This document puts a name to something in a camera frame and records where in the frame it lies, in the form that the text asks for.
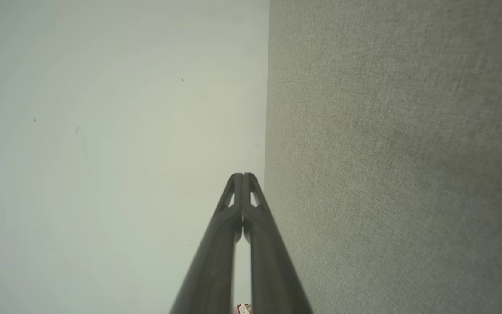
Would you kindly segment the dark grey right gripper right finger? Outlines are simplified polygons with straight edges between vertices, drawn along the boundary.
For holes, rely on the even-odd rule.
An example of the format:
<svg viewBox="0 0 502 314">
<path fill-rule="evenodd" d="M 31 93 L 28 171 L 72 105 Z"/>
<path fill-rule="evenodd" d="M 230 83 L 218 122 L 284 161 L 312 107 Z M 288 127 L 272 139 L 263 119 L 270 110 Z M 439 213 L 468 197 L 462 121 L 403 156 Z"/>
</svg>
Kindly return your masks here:
<svg viewBox="0 0 502 314">
<path fill-rule="evenodd" d="M 243 230 L 251 247 L 253 313 L 312 314 L 312 307 L 253 173 L 243 175 Z"/>
</svg>

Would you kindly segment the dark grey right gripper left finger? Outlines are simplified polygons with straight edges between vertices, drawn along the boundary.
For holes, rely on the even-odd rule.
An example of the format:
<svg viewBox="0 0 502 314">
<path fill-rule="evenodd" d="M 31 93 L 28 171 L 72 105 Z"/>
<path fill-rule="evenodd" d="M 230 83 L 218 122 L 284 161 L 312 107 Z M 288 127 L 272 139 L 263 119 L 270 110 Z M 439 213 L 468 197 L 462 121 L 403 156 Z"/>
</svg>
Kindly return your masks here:
<svg viewBox="0 0 502 314">
<path fill-rule="evenodd" d="M 229 177 L 172 314 L 231 314 L 235 245 L 242 233 L 242 173 Z"/>
</svg>

